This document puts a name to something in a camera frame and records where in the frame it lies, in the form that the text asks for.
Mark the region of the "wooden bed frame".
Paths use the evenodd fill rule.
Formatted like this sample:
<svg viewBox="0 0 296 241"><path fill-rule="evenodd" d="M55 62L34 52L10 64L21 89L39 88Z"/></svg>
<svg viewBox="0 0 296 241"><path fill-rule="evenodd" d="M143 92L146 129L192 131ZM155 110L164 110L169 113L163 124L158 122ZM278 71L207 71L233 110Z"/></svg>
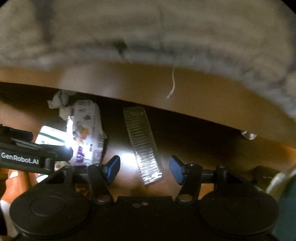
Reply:
<svg viewBox="0 0 296 241"><path fill-rule="evenodd" d="M1 68L1 82L66 89L175 111L295 147L295 121L233 80L171 67L99 62L63 70Z"/></svg>

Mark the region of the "grey quilted blanket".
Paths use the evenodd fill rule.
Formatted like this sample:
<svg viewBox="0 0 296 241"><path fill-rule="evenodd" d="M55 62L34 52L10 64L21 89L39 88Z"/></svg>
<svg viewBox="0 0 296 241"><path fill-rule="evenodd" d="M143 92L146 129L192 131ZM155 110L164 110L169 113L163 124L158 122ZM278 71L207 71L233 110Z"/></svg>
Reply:
<svg viewBox="0 0 296 241"><path fill-rule="evenodd" d="M98 60L218 74L295 118L295 13L281 1L1 1L1 65Z"/></svg>

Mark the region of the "Merry Christmas printed bag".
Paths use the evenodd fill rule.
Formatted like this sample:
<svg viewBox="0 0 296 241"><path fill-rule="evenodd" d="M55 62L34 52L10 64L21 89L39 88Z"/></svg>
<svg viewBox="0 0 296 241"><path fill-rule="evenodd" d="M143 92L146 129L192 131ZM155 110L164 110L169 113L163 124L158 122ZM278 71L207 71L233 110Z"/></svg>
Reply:
<svg viewBox="0 0 296 241"><path fill-rule="evenodd" d="M66 140L66 132L50 126L42 126L35 140L35 144L64 146L65 140ZM59 169L61 169L66 165L67 165L67 162L65 161L56 162L54 170L58 171ZM40 183L41 181L43 181L48 177L47 174L38 174L38 173L35 173L35 176L38 183Z"/></svg>

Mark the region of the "white purple snack wrapper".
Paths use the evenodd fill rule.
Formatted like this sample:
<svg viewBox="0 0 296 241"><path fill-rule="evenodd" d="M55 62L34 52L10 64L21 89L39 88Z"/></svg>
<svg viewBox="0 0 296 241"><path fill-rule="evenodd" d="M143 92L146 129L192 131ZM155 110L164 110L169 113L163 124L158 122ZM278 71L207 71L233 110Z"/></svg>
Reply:
<svg viewBox="0 0 296 241"><path fill-rule="evenodd" d="M101 163L105 139L99 106L91 100L75 102L67 123L66 144L73 150L69 163L73 166Z"/></svg>

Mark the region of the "clear ribbed plastic tray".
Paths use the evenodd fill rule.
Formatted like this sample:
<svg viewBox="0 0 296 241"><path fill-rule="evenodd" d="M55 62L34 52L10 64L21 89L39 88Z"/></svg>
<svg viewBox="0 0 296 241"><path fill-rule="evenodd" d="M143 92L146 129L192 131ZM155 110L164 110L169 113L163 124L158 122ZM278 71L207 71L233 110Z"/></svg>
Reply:
<svg viewBox="0 0 296 241"><path fill-rule="evenodd" d="M125 126L144 185L152 184L164 176L154 136L141 106L123 110Z"/></svg>

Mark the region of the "dark teal trash bin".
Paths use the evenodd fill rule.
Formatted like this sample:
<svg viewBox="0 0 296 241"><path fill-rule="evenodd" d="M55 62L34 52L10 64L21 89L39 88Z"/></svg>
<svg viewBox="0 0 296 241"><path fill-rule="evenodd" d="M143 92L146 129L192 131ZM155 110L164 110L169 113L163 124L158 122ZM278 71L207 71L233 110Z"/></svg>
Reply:
<svg viewBox="0 0 296 241"><path fill-rule="evenodd" d="M295 240L295 183L289 185L283 192L279 202L279 216L273 230L273 235L279 240Z"/></svg>

